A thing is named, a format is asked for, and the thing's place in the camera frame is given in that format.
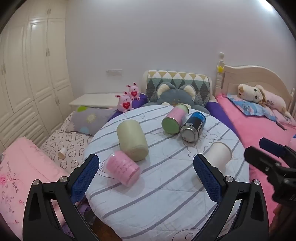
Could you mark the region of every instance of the gray cat plush toy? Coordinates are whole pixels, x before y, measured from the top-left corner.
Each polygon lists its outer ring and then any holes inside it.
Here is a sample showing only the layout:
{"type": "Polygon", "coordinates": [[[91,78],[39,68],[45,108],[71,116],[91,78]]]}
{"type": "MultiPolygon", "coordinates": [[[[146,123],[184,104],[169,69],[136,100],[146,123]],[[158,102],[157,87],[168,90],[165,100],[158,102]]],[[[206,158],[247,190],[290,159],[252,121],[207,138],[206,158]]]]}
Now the gray cat plush toy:
{"type": "Polygon", "coordinates": [[[196,105],[194,100],[196,92],[191,85],[183,85],[179,89],[169,82],[163,82],[157,89],[157,101],[146,103],[143,106],[149,105],[176,105],[179,103],[185,104],[188,108],[202,111],[210,114],[210,112],[200,106],[196,105]]]}

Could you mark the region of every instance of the pink bedsheet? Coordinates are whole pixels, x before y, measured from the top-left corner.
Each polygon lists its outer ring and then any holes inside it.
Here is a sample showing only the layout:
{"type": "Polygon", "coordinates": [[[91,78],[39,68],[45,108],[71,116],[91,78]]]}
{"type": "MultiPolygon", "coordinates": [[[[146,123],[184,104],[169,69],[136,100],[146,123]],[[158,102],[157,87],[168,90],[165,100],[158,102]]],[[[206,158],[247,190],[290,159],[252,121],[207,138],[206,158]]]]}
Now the pink bedsheet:
{"type": "MultiPolygon", "coordinates": [[[[233,123],[237,130],[238,137],[243,144],[244,148],[255,146],[259,148],[259,140],[265,137],[278,144],[289,145],[291,138],[296,134],[294,127],[285,125],[287,129],[284,131],[274,121],[265,117],[254,117],[244,115],[229,99],[223,97],[221,94],[216,96],[218,103],[222,106],[225,113],[228,115],[230,121],[233,123]]],[[[270,156],[280,161],[283,166],[287,166],[282,159],[270,156]]],[[[274,189],[273,186],[267,181],[267,176],[250,165],[250,181],[258,179],[261,182],[264,196],[266,199],[269,224],[274,217],[273,210],[277,206],[271,198],[274,189]]]]}

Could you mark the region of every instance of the blue can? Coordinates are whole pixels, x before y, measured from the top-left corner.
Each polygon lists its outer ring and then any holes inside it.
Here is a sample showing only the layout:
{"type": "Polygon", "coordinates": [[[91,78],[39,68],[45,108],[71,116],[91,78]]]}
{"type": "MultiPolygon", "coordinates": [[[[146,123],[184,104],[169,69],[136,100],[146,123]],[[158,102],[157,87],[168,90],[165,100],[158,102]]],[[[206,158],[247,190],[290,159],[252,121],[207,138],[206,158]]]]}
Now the blue can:
{"type": "Polygon", "coordinates": [[[182,138],[187,142],[197,141],[205,123],[205,116],[200,112],[194,112],[181,128],[182,138]]]}

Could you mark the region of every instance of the metal can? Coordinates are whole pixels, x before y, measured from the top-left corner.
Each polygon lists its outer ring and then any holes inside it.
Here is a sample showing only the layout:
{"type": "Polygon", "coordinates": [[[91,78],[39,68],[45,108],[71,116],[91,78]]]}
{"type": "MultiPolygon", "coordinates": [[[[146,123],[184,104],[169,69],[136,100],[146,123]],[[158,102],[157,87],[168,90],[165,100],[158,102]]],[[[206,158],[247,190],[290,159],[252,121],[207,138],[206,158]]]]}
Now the metal can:
{"type": "Polygon", "coordinates": [[[177,104],[162,120],[161,126],[168,134],[177,134],[180,132],[180,128],[184,119],[189,113],[189,109],[184,104],[177,104]]]}
{"type": "Polygon", "coordinates": [[[200,112],[194,112],[181,128],[182,138],[187,142],[197,141],[205,123],[205,116],[200,112]]]}

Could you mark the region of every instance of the white wardrobe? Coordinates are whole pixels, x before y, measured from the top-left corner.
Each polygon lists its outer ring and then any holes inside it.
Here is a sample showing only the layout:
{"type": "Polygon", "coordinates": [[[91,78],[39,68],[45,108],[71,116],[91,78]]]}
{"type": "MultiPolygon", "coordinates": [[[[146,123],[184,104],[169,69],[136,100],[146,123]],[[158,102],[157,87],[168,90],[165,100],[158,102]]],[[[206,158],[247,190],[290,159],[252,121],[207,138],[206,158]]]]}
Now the white wardrobe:
{"type": "Polygon", "coordinates": [[[66,0],[27,0],[0,35],[0,153],[18,137],[40,146],[70,114],[66,0]]]}

